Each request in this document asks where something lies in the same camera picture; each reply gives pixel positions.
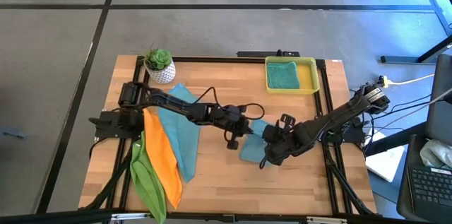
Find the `orange cloth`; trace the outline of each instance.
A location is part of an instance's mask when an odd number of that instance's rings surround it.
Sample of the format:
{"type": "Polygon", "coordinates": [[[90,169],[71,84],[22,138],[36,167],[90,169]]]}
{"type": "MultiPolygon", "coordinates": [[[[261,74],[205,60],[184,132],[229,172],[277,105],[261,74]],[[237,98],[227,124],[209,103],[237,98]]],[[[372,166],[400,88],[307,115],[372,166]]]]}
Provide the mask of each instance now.
{"type": "Polygon", "coordinates": [[[169,202],[176,208],[182,195],[176,157],[158,116],[147,108],[143,113],[146,152],[169,202]]]}

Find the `white cloth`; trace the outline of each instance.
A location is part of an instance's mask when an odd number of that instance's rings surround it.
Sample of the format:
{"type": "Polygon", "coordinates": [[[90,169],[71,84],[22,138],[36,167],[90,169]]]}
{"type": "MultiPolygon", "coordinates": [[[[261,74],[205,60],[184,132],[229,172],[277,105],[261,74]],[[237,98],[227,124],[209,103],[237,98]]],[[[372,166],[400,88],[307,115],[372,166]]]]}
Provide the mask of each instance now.
{"type": "Polygon", "coordinates": [[[438,140],[425,143],[420,152],[422,162],[428,167],[452,169],[452,146],[438,140]]]}

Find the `succulent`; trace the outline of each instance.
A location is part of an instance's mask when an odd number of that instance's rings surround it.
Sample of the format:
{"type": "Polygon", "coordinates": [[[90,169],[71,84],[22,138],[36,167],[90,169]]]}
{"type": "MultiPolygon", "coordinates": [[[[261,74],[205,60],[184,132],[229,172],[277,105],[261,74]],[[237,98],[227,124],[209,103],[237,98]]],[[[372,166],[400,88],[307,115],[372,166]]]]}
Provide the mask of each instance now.
{"type": "Polygon", "coordinates": [[[144,62],[149,69],[160,71],[171,64],[171,52],[163,49],[149,49],[144,62]]]}

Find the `concrete floor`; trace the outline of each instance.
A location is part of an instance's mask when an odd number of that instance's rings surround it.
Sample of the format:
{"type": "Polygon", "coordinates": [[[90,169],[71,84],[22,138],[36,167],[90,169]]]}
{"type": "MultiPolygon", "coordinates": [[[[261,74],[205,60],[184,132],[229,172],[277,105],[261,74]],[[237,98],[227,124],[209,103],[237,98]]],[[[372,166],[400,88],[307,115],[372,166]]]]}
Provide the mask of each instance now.
{"type": "MultiPolygon", "coordinates": [[[[0,4],[103,4],[105,0],[0,0],[0,4]]],[[[113,0],[114,4],[428,5],[429,0],[113,0]]],[[[90,48],[100,11],[0,10],[0,125],[26,131],[0,140],[0,216],[33,211],[44,173],[90,48]]],[[[94,127],[115,57],[169,49],[173,55],[235,56],[239,50],[295,50],[342,59],[351,88],[379,75],[405,81],[433,66],[380,64],[381,55],[419,56],[446,37],[432,12],[400,11],[110,11],[73,128],[50,211],[76,209],[94,127]]],[[[392,103],[428,95],[432,79],[385,90],[392,103]]],[[[392,127],[423,122],[426,110],[392,127]]],[[[395,117],[376,122],[383,126],[395,117]]],[[[395,131],[385,131],[389,135],[395,131]]],[[[376,197],[379,212],[394,206],[376,197]]]]}

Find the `potted plant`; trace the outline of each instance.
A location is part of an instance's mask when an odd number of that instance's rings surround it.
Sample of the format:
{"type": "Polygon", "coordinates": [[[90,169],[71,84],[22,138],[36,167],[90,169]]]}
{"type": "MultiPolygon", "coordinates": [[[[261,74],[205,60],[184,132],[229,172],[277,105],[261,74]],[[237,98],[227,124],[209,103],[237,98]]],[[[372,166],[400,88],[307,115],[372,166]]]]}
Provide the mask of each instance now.
{"type": "Polygon", "coordinates": [[[176,76],[176,66],[170,51],[149,49],[144,57],[144,65],[150,78],[157,83],[169,83],[176,76]]]}

